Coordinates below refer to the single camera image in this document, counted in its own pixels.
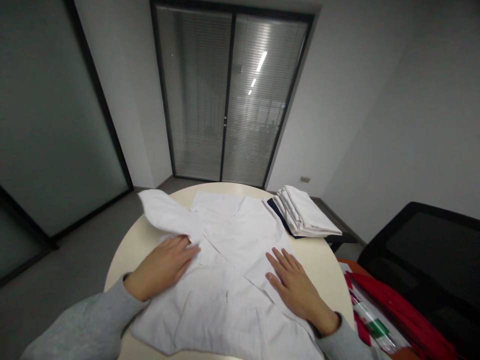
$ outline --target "hand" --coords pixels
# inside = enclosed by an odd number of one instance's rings
[[[186,235],[169,238],[157,246],[125,280],[125,289],[140,301],[146,301],[174,285],[187,271],[192,258],[200,252]]]
[[[285,249],[281,250],[282,253],[276,248],[272,251],[278,261],[268,252],[266,257],[281,281],[271,272],[265,276],[285,304],[299,318],[311,322],[322,336],[325,337],[337,331],[340,327],[340,318],[322,300],[295,256]]]

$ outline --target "gray sleeve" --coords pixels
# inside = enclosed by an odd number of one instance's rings
[[[370,347],[360,340],[344,316],[340,316],[340,327],[330,336],[315,339],[318,347],[329,360],[390,360],[379,348]]]
[[[125,327],[148,305],[134,298],[123,280],[124,276],[107,292],[65,310],[25,349],[20,360],[115,359]]]

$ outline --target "white table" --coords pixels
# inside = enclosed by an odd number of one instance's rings
[[[170,196],[179,204],[189,208],[197,191],[235,194],[257,199],[272,197],[270,193],[258,188],[230,182],[211,182],[195,185],[174,192]],[[144,215],[140,216],[126,233],[116,250],[106,276],[105,291],[110,289],[123,274],[135,270],[140,262],[159,244],[159,238],[164,234],[163,231],[150,225]],[[339,263],[334,253],[330,250],[329,245],[322,238],[291,238],[290,240],[297,259],[303,265],[320,296],[333,310],[341,312],[350,326],[353,327],[354,314],[347,284]],[[118,359],[167,358],[167,356],[134,339],[130,335],[130,331],[125,331]],[[170,359],[232,360],[235,358],[211,353],[181,351]]]

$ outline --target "white wall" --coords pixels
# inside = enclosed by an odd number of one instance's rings
[[[172,174],[149,0],[75,0],[133,185]]]
[[[321,196],[431,1],[322,1],[267,189]],[[300,176],[311,178],[300,183]]]
[[[480,219],[480,5],[446,0],[321,192],[365,241],[417,201]]]

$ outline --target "black office chair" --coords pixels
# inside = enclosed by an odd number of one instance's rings
[[[411,202],[358,264],[410,302],[460,355],[480,359],[480,220]]]

